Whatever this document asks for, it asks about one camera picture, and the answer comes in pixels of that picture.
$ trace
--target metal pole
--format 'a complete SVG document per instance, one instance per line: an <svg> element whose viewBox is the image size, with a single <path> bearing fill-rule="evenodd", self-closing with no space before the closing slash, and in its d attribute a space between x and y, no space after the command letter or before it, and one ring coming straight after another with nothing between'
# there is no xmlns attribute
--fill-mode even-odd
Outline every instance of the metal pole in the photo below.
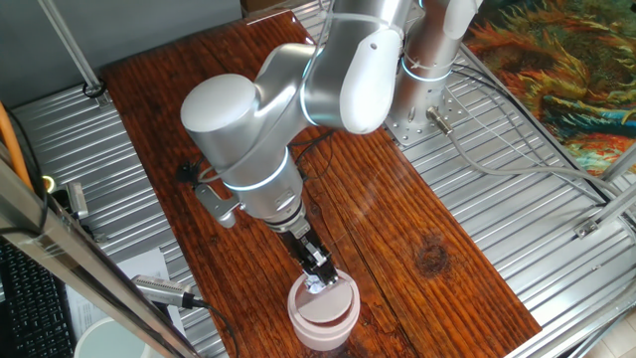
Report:
<svg viewBox="0 0 636 358"><path fill-rule="evenodd" d="M634 164L636 164L636 145L632 144L612 165L605 169L600 178L611 183L614 179L623 175Z"/></svg>
<svg viewBox="0 0 636 358"><path fill-rule="evenodd" d="M574 232L582 239L596 232L604 223L610 223L620 215L629 213L628 209L635 203L636 184L632 184L627 190L607 203L602 210L576 226Z"/></svg>
<svg viewBox="0 0 636 358"><path fill-rule="evenodd" d="M42 201L3 161L0 183L0 227L35 230L42 215ZM8 234L5 238L158 353L165 357L199 357L168 318L144 298L63 210L48 210L44 234L38 238L24 234Z"/></svg>
<svg viewBox="0 0 636 358"><path fill-rule="evenodd" d="M67 51L69 51L69 55L71 55L71 58L76 63L83 80L86 82L86 95L99 93L102 90L101 82L90 67L86 57L83 55L80 46L78 46L76 39L73 37L71 30L69 30L69 26L67 26L67 22L62 17L62 14L60 14L60 10L58 10L56 4L53 0L38 0L38 2L49 18L49 21L51 21L51 25L53 25L53 28L58 33L60 40L62 40ZM110 98L106 93L104 93L97 98L97 101L100 105L103 105L109 103Z"/></svg>
<svg viewBox="0 0 636 358"><path fill-rule="evenodd" d="M600 341L601 339L603 339L603 337L609 333L609 331L612 330L612 328L614 328L618 323L620 323L620 321L623 320L623 318L625 318L625 316L627 315L627 313L629 312L625 312L623 313L621 316L619 316L618 318L614 319L614 321L612 321L611 323L608 323L607 325L605 325L604 327L602 327L601 329L599 329L597 332L594 332L592 334L589 335L589 337L587 337L579 346L578 348L576 348L567 358L580 358L580 357L584 357L585 354L587 354L587 352L589 352L592 348L594 348L594 346L598 343L598 341Z"/></svg>

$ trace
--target wooden tabletop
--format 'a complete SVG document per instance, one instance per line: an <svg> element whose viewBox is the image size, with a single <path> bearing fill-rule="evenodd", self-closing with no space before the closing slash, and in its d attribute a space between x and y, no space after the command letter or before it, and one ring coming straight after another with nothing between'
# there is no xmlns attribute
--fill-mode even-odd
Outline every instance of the wooden tabletop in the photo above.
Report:
<svg viewBox="0 0 636 358"><path fill-rule="evenodd" d="M295 338L286 297L301 269L279 238L243 212L223 229L192 188L175 180L177 167L200 155L179 117L188 92L225 73L253 80L276 46L309 41L291 12L267 16L102 71L200 291L235 326L241 356L501 357L538 333L531 314L379 129L338 132L303 159L303 169L317 175L334 151L303 197L337 267L358 284L362 311L335 351L312 352ZM310 128L296 140L320 133ZM223 324L215 323L234 356Z"/></svg>

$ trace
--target pink cup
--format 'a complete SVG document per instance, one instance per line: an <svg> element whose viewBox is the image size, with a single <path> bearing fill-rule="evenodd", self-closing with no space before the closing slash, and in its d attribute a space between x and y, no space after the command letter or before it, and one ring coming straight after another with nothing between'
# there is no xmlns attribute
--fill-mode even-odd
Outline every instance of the pink cup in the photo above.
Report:
<svg viewBox="0 0 636 358"><path fill-rule="evenodd" d="M352 299L349 309L344 314L335 317L334 320L325 323L312 322L300 314L296 306L299 289L306 289L303 284L306 274L299 277L289 290L287 297L287 313L294 326L294 332L298 339L307 347L317 351L328 351L338 348L345 343L353 330L358 316L360 316L360 292L353 279L346 273L337 270L342 282L336 284L348 284L352 291Z"/></svg>

